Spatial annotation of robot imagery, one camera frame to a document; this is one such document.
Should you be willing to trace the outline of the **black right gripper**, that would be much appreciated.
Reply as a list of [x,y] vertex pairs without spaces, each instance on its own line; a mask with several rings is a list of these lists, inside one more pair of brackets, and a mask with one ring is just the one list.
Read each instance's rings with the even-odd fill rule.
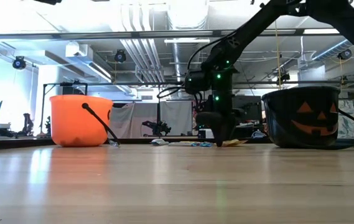
[[221,147],[225,141],[231,140],[236,128],[236,116],[230,113],[223,117],[217,112],[232,112],[233,97],[231,85],[212,86],[212,101],[214,112],[201,112],[196,116],[196,122],[208,126],[213,133],[216,145]]

